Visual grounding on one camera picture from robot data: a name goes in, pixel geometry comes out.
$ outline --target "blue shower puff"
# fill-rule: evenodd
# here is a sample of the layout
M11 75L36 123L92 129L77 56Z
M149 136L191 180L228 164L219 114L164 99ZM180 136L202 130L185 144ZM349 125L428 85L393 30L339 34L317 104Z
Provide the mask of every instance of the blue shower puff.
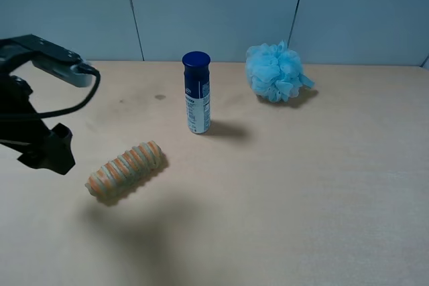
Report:
M314 86L304 75L298 53L287 49L284 41L252 46L246 57L246 77L252 91L270 102L287 102L298 96L300 87Z

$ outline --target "beige table surface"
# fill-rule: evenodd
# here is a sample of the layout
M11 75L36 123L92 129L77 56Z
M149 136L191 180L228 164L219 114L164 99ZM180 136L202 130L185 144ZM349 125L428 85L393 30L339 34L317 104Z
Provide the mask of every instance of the beige table surface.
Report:
M95 62L66 175L0 147L0 285L429 285L429 71L306 66L316 91L267 104L211 64L212 127L186 125L181 63ZM21 68L38 111L74 88ZM141 141L168 166L105 206L90 172Z

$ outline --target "gray wall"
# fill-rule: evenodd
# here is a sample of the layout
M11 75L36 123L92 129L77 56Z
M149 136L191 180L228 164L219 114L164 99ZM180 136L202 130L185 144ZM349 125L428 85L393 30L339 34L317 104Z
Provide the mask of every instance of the gray wall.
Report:
M95 60L141 60L141 50L146 60L180 60L203 50L243 61L249 46L288 39L297 1L0 0L0 38L34 33ZM421 65L427 1L300 0L290 47L304 62Z
M305 62L420 65L428 0L301 0L290 46Z
M242 62L246 49L289 36L297 0L133 0L146 60L202 50Z
M34 33L91 59L141 60L129 0L0 0L0 38Z

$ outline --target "foam roller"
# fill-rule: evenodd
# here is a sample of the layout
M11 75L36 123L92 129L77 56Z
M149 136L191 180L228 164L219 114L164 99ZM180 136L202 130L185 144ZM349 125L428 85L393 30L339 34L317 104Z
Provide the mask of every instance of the foam roller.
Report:
M95 197L114 198L144 180L163 161L164 154L155 142L140 143L92 173L85 186Z

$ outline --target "can label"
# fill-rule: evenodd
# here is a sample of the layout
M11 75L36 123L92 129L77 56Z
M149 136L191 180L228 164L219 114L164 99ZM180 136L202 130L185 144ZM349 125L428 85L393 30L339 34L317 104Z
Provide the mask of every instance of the can label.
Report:
M210 82L188 81L185 86L188 127L194 133L203 133L210 127Z

